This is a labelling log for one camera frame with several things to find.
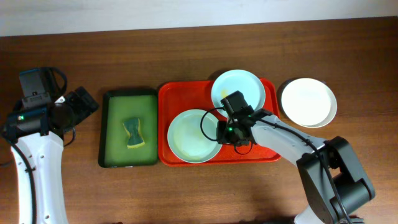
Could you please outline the light blue plate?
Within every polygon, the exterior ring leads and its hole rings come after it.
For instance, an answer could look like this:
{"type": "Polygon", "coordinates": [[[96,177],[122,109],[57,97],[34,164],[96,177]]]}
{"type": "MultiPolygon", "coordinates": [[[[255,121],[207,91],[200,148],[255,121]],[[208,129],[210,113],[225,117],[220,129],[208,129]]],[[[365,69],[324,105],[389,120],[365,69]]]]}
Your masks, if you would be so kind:
{"type": "Polygon", "coordinates": [[[214,158],[222,145],[215,141],[218,119],[205,110],[187,110],[177,115],[167,131],[167,142],[175,156],[191,164],[214,158]]]}
{"type": "Polygon", "coordinates": [[[254,110],[264,106],[265,88],[257,76],[246,70],[229,70],[215,80],[211,88],[213,106],[222,107],[221,100],[235,91],[240,91],[254,110]]]}

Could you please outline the green and yellow sponge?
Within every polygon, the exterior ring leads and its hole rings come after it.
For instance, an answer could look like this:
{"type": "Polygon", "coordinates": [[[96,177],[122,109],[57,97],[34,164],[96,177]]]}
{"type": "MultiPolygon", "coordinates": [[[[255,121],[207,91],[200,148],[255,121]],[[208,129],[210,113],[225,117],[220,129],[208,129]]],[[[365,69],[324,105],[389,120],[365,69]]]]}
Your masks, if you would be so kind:
{"type": "Polygon", "coordinates": [[[127,147],[129,149],[138,148],[145,144],[141,134],[141,121],[139,118],[126,120],[123,122],[123,126],[128,135],[127,147]]]}

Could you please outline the white plate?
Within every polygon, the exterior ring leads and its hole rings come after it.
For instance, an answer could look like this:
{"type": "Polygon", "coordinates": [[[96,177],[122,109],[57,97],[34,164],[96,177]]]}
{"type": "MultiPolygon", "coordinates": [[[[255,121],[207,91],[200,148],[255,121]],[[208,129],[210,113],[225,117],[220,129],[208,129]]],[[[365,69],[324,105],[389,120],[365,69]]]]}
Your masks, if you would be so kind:
{"type": "Polygon", "coordinates": [[[280,107],[294,123],[306,128],[320,128],[333,121],[337,100],[332,90],[313,78],[298,78],[283,87],[280,107]]]}

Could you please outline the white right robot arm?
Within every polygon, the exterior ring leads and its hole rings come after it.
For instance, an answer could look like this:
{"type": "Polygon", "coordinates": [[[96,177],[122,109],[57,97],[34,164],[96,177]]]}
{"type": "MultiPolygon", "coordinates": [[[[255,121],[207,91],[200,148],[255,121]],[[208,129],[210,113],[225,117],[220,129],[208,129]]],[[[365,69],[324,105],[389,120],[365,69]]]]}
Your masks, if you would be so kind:
{"type": "Polygon", "coordinates": [[[307,135],[264,109],[223,109],[228,120],[218,124],[219,143],[234,147],[257,144],[297,167],[308,207],[291,223],[364,223],[351,213],[372,200],[375,189],[346,139],[307,135]]]}

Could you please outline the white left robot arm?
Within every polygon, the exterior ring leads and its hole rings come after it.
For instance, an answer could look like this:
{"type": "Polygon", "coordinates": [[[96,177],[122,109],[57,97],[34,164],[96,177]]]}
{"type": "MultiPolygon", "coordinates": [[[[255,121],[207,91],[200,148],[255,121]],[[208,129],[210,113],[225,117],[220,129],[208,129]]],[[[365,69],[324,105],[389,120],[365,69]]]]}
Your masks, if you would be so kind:
{"type": "Polygon", "coordinates": [[[67,223],[62,184],[63,135],[99,108],[81,86],[53,103],[8,115],[1,136],[17,170],[19,223],[67,223]]]}

